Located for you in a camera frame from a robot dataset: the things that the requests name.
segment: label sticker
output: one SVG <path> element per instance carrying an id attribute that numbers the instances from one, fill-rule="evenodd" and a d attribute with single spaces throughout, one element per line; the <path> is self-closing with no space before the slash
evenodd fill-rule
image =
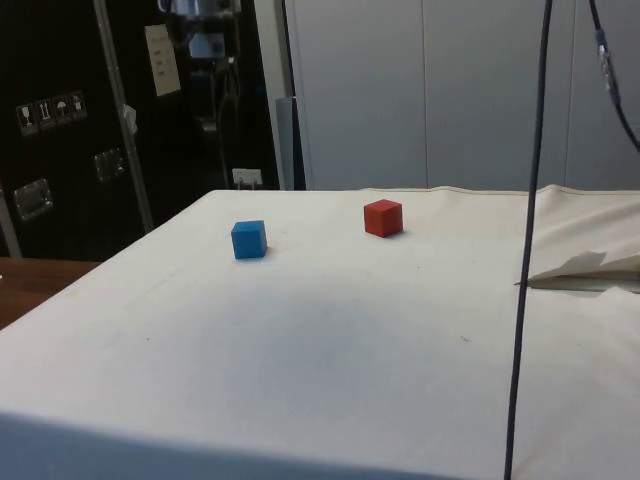
<path id="1" fill-rule="evenodd" d="M 69 107 L 74 120 L 87 118 L 87 106 L 84 103 L 82 92 L 71 92 L 69 94 Z"/>
<path id="2" fill-rule="evenodd" d="M 58 125 L 65 125 L 67 123 L 71 123 L 73 120 L 71 117 L 69 99 L 66 95 L 53 97 L 53 111 L 55 112 L 56 122 Z"/>
<path id="3" fill-rule="evenodd" d="M 40 130 L 48 130 L 56 126 L 50 99 L 46 98 L 44 100 L 37 101 L 35 103 L 35 107 L 36 117 L 38 118 L 38 125 L 40 126 Z"/>
<path id="4" fill-rule="evenodd" d="M 38 133 L 38 123 L 32 104 L 18 105 L 16 107 L 16 115 L 18 116 L 18 124 L 23 137 Z"/>

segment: electrical outlet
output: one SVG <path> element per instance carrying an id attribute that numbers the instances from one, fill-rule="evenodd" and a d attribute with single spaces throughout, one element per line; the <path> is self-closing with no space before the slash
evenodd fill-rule
<path id="1" fill-rule="evenodd" d="M 233 183 L 240 187 L 262 186 L 262 171 L 259 168 L 234 168 Z"/>

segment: white paper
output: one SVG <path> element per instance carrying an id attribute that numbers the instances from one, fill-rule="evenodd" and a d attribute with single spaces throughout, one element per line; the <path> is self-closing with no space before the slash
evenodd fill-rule
<path id="1" fill-rule="evenodd" d="M 180 77 L 178 65 L 173 51 L 173 45 L 169 38 L 167 26 L 150 25 L 145 27 L 149 59 L 153 81 L 156 85 L 156 95 L 161 97 L 180 90 Z"/>

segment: metal pole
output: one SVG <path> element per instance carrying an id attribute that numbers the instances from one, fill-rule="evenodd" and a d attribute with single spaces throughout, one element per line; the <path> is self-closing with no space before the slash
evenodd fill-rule
<path id="1" fill-rule="evenodd" d="M 142 168 L 140 167 L 140 158 L 136 149 L 136 142 L 133 135 L 129 131 L 122 109 L 126 104 L 124 94 L 124 86 L 120 77 L 120 67 L 118 66 L 118 57 L 113 45 L 113 36 L 111 35 L 111 25 L 109 24 L 109 14 L 105 0 L 93 0 L 93 6 L 96 11 L 96 19 L 98 21 L 98 29 L 100 30 L 100 39 L 102 40 L 102 49 L 104 51 L 105 61 L 109 70 L 109 80 L 111 82 L 111 90 L 113 100 L 118 110 L 118 121 L 120 123 L 120 131 L 124 141 L 125 151 L 129 159 L 129 167 L 131 169 L 131 177 L 133 179 L 133 187 L 136 191 L 138 200 L 138 209 L 142 218 L 142 225 L 145 233 L 153 230 L 153 219 L 151 217 L 151 207 L 149 206 L 149 198 L 144 185 L 144 177 L 142 176 Z"/>
<path id="2" fill-rule="evenodd" d="M 18 237 L 16 231 L 13 228 L 13 221 L 9 214 L 9 208 L 7 206 L 7 199 L 4 196 L 4 190 L 0 183 L 0 227 L 2 233 L 4 233 L 4 239 L 9 249 L 9 255 L 13 258 L 22 258 L 22 250 L 20 250 L 20 244 L 18 243 Z"/>

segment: wooden table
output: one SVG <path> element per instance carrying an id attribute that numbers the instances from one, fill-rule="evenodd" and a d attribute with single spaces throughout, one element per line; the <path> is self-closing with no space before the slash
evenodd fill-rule
<path id="1" fill-rule="evenodd" d="M 0 329 L 98 265 L 95 262 L 0 257 Z"/>

